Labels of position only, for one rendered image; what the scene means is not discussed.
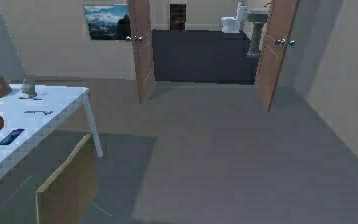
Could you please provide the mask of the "brown wooden room door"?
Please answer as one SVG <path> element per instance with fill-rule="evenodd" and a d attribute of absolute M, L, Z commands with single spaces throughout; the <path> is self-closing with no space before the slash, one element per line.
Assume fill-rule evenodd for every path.
<path fill-rule="evenodd" d="M 142 42 L 132 41 L 138 101 L 143 104 L 154 89 L 154 62 L 149 0 L 127 0 L 131 37 L 143 36 Z"/>
<path fill-rule="evenodd" d="M 258 63 L 255 87 L 263 107 L 271 110 L 288 44 L 275 45 L 275 40 L 288 42 L 298 10 L 299 0 L 272 0 Z"/>

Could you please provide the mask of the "dark brown framed picture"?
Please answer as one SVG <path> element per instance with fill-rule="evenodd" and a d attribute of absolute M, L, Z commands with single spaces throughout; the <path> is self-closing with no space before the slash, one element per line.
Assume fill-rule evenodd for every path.
<path fill-rule="evenodd" d="M 170 29 L 184 30 L 186 23 L 186 5 L 171 4 L 170 5 Z"/>

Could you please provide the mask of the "white toilet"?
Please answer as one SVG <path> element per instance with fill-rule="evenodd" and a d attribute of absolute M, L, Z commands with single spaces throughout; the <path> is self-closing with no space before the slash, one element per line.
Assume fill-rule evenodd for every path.
<path fill-rule="evenodd" d="M 235 16 L 223 16 L 220 21 L 223 33 L 239 33 L 246 18 L 246 0 L 240 0 L 237 4 Z"/>

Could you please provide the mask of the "framed mountain landscape picture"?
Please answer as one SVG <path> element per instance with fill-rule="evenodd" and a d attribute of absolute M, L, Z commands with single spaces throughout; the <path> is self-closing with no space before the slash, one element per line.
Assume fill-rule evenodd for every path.
<path fill-rule="evenodd" d="M 84 5 L 83 10 L 92 40 L 128 41 L 131 38 L 127 4 Z"/>

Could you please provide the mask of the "tan wooden chair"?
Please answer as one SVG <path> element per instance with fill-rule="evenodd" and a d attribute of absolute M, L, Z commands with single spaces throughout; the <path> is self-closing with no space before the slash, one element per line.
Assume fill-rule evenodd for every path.
<path fill-rule="evenodd" d="M 97 192 L 96 150 L 86 134 L 36 190 L 37 224 L 80 224 Z"/>

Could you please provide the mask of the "white table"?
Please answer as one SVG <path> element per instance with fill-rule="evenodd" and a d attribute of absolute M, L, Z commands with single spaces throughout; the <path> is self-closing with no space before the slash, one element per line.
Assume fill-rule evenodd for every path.
<path fill-rule="evenodd" d="M 48 137 L 80 107 L 84 107 L 95 149 L 103 156 L 100 138 L 89 101 L 87 87 L 36 85 L 37 98 L 43 100 L 19 99 L 24 97 L 21 84 L 11 84 L 12 92 L 0 98 L 0 116 L 4 127 L 0 130 L 0 141 L 14 129 L 23 129 L 10 145 L 0 145 L 0 180 L 36 146 Z M 26 114 L 24 111 L 53 111 L 51 115 Z"/>

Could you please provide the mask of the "grey pedestal sink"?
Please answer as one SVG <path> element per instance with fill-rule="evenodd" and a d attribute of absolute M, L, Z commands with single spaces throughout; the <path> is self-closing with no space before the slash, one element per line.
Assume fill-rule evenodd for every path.
<path fill-rule="evenodd" d="M 247 12 L 247 21 L 253 24 L 251 43 L 247 52 L 248 58 L 258 58 L 260 56 L 260 39 L 267 19 L 268 12 L 266 10 L 249 10 Z"/>

